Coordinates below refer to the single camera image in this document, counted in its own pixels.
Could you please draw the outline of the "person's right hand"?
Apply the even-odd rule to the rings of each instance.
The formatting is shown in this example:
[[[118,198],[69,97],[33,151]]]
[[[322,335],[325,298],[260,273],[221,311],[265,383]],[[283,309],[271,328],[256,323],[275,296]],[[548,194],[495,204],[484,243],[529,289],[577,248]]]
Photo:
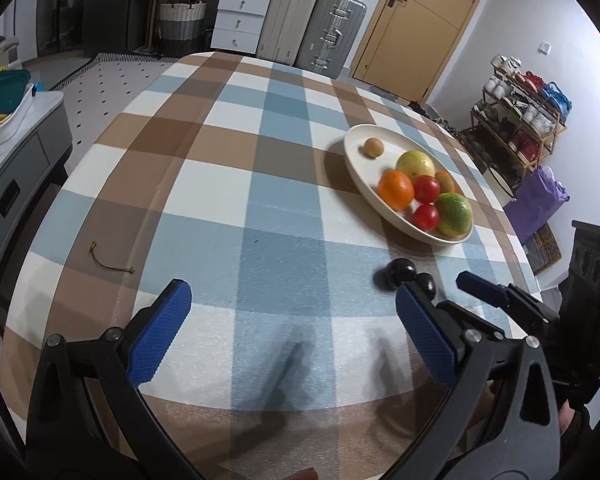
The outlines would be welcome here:
[[[564,434],[570,428],[576,428],[579,425],[588,424],[588,409],[584,406],[580,410],[572,408],[568,401],[562,404],[562,407],[558,411],[558,422],[559,430],[561,434]]]

